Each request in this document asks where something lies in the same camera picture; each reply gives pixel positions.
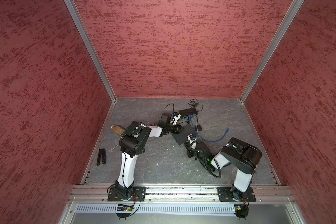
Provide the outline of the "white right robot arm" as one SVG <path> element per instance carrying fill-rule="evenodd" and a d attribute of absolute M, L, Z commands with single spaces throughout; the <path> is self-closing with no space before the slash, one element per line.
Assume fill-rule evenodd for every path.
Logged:
<path fill-rule="evenodd" d="M 216 154 L 212 154 L 207 145 L 197 136 L 187 136 L 184 146 L 187 156 L 198 160 L 205 170 L 215 178 L 221 178 L 222 169 L 233 165 L 237 173 L 231 187 L 218 187 L 220 202 L 255 202 L 256 197 L 250 187 L 257 165 L 262 158 L 262 152 L 255 146 L 236 138 L 231 138 Z"/>

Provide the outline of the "black network switch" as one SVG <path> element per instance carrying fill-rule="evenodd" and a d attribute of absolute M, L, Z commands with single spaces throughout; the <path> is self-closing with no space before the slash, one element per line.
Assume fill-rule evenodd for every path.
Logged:
<path fill-rule="evenodd" d="M 196 134 L 194 128 L 191 125 L 185 125 L 182 126 L 178 134 L 172 133 L 172 136 L 178 145 L 182 145 L 188 141 L 188 136 L 191 134 Z"/>
<path fill-rule="evenodd" d="M 180 110 L 178 113 L 180 114 L 181 118 L 187 118 L 189 116 L 196 116 L 198 111 L 196 110 L 196 108 L 188 108 Z"/>

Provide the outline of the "black power adapter with cable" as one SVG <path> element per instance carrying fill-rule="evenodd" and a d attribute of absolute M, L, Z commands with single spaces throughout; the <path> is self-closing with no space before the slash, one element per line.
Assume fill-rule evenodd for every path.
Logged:
<path fill-rule="evenodd" d="M 197 112 L 200 112 L 203 110 L 203 105 L 199 103 L 198 99 L 191 99 L 188 104 L 190 105 L 191 108 L 196 109 Z M 197 132 L 202 131 L 202 126 L 199 124 L 197 117 L 196 117 L 196 121 L 197 121 L 197 126 L 195 127 L 195 130 Z"/>

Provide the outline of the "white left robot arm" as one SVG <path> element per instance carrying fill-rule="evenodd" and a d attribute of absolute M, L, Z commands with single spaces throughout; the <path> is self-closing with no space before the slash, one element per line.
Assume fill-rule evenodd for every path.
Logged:
<path fill-rule="evenodd" d="M 126 129 L 113 125 L 111 130 L 120 136 L 119 146 L 122 155 L 120 174 L 114 184 L 118 196 L 128 201 L 133 196 L 134 169 L 138 155 L 145 152 L 148 138 L 159 138 L 168 133 L 179 134 L 183 127 L 177 122 L 181 114 L 163 113 L 157 124 L 146 125 L 133 121 Z"/>

